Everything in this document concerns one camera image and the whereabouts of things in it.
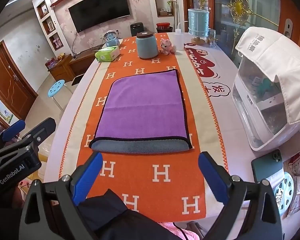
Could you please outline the purple grey microfibre towel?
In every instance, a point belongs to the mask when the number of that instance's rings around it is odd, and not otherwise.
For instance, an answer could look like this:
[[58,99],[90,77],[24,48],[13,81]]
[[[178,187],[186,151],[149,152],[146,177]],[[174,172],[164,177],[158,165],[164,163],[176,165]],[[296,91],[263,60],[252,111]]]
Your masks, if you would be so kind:
[[192,148],[176,69],[113,82],[93,140],[96,152],[164,154]]

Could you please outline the light blue stool right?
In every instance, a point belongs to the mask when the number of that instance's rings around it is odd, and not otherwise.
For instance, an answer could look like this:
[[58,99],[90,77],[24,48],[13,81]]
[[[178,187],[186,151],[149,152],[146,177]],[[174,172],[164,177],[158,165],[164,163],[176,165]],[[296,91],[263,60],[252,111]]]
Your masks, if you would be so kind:
[[294,194],[294,180],[288,173],[284,173],[284,179],[273,189],[279,214],[282,216],[289,208]]

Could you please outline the dark green smartphone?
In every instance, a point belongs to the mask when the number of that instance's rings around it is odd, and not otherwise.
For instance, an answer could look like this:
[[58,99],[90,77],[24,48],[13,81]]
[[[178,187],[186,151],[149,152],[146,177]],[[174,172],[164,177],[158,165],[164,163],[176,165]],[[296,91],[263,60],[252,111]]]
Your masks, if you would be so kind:
[[251,168],[256,183],[281,171],[283,169],[283,162],[280,150],[273,150],[264,156],[252,160]]

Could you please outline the brown wooden door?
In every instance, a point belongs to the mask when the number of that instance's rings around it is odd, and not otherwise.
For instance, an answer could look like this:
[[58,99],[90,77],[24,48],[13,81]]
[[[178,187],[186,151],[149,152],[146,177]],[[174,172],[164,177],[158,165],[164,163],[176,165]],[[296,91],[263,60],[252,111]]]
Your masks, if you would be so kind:
[[18,119],[25,120],[37,96],[1,41],[0,100]]

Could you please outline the light blue round stool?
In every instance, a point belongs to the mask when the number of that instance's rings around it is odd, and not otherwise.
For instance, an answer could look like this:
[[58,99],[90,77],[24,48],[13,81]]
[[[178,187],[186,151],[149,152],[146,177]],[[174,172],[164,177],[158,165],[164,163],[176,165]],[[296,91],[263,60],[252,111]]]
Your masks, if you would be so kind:
[[51,98],[55,104],[57,105],[57,107],[64,112],[64,108],[61,107],[61,105],[58,103],[58,101],[55,99],[55,95],[62,89],[62,88],[66,88],[71,94],[73,94],[73,92],[71,91],[71,89],[65,84],[65,80],[61,79],[56,81],[48,90],[47,92],[47,96],[49,98]]

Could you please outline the wooden TV cabinet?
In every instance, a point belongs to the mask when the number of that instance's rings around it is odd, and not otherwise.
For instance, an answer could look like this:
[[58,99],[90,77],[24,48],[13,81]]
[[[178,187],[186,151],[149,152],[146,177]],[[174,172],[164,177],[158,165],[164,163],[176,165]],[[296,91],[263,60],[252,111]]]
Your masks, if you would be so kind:
[[70,82],[76,76],[82,75],[88,70],[95,60],[95,53],[96,51],[94,50],[87,50],[76,56],[67,54],[65,58],[57,62],[48,72],[56,81],[65,80],[65,82]]

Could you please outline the green tissue pack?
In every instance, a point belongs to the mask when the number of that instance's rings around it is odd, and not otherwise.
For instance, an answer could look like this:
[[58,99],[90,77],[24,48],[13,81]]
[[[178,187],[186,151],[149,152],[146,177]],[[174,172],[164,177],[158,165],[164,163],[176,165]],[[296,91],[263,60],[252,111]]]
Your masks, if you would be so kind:
[[111,46],[98,50],[95,57],[98,62],[112,62],[120,55],[119,46]]

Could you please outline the teal ceramic jar brown lid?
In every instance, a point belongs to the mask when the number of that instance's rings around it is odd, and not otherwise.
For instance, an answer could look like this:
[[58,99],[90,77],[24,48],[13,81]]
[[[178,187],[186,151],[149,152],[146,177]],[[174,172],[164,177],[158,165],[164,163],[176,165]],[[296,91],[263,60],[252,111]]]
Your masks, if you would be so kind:
[[152,59],[159,54],[157,40],[151,31],[137,33],[136,48],[141,59]]

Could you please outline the pink plush toy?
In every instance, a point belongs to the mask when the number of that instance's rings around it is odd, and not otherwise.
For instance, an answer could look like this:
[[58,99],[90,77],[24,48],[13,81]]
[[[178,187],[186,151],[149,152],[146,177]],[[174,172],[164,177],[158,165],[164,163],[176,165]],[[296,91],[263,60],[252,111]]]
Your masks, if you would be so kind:
[[164,55],[174,54],[176,52],[176,46],[172,44],[169,39],[160,40],[160,52]]

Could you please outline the red round container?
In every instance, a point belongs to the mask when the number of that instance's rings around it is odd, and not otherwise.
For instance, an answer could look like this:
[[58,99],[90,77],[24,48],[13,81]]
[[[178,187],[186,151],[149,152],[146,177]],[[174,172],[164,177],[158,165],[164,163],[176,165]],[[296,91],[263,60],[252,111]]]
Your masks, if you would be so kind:
[[157,23],[157,33],[170,33],[173,32],[173,27],[168,22]]

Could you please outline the white squeeze bottle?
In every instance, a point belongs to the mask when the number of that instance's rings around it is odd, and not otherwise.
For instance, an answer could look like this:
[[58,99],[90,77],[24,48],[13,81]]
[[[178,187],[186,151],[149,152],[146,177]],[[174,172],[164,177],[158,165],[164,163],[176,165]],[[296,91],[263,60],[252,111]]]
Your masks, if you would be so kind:
[[176,50],[183,50],[184,49],[184,42],[183,42],[183,32],[181,29],[181,23],[177,24],[177,28],[174,32],[174,45]]

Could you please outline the clear drinking glass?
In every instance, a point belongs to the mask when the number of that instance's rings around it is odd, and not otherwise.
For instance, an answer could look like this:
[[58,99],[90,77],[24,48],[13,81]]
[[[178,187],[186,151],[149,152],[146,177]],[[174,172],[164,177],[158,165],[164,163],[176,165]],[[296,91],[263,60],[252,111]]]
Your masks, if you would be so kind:
[[216,31],[215,29],[209,28],[209,35],[208,35],[208,44],[211,47],[215,47],[217,45],[217,38],[216,38]]

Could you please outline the gold ornament on door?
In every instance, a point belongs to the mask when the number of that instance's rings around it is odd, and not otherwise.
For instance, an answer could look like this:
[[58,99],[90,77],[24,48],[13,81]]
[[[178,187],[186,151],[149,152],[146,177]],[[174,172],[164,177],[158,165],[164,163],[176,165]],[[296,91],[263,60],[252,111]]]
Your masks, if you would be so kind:
[[242,27],[248,21],[249,16],[253,14],[248,0],[230,0],[227,4],[234,24]]

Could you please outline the white wall shelf unit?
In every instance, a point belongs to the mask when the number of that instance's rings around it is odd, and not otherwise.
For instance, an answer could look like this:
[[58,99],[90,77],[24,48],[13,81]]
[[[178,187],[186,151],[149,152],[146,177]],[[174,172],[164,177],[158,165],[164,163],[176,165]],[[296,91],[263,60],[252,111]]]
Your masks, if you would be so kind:
[[51,0],[33,0],[32,4],[40,27],[55,57],[58,57],[62,53],[66,55],[72,54],[61,26],[58,23],[56,14],[51,7]]

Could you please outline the black wall television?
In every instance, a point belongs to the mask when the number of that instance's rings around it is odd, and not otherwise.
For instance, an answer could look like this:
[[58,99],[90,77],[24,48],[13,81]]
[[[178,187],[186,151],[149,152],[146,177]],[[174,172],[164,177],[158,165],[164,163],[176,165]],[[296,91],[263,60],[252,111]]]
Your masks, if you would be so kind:
[[82,0],[69,8],[78,33],[95,25],[130,15],[127,0]]

